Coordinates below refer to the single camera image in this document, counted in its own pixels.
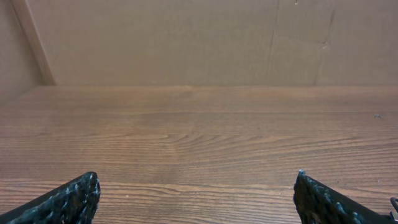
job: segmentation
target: beige wall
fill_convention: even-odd
[[[40,83],[40,73],[10,0],[0,0],[0,106]]]
[[[398,84],[396,0],[25,1],[58,85]]]

